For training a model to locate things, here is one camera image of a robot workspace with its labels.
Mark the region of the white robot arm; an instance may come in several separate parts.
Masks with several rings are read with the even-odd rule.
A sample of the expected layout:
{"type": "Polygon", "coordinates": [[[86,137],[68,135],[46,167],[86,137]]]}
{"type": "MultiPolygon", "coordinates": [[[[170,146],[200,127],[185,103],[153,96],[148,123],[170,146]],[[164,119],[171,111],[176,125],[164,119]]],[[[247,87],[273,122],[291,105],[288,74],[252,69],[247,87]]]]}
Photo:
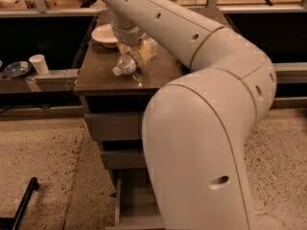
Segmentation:
{"type": "Polygon", "coordinates": [[[244,159],[276,91],[271,60],[233,30],[168,0],[102,0],[190,69],[144,112],[142,140],[166,230],[258,230],[244,159]]]}

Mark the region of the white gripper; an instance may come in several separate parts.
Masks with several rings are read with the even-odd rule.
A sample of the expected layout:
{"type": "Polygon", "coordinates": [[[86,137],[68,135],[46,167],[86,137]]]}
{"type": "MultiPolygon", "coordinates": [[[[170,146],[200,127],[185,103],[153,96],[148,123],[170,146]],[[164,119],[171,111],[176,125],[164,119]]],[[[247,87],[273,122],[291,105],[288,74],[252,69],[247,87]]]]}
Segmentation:
{"type": "MultiPolygon", "coordinates": [[[[138,26],[129,29],[121,29],[114,24],[111,25],[115,37],[119,40],[117,48],[122,55],[130,52],[130,47],[137,46],[145,36],[145,32],[138,26]]],[[[143,40],[137,47],[137,54],[142,67],[146,66],[154,57],[154,41],[143,40]]]]}

